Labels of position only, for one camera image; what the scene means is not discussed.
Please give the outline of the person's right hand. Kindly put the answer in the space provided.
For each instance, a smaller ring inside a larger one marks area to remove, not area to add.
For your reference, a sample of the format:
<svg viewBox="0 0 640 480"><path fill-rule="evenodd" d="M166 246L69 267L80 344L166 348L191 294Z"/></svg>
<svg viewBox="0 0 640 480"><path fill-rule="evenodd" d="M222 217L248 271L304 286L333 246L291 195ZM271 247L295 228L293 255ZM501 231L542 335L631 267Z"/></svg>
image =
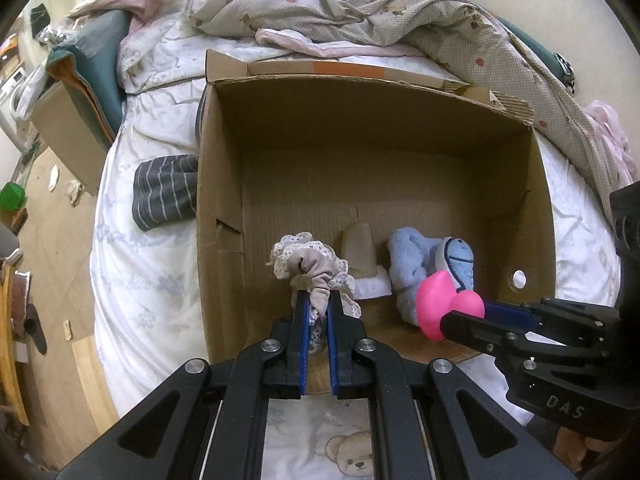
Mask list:
<svg viewBox="0 0 640 480"><path fill-rule="evenodd" d="M595 438L585 437L578 432L561 427L556 434L552 453L574 474L582 471L582 465L590 452L601 455L615 450L623 442L623 438L605 442Z"/></svg>

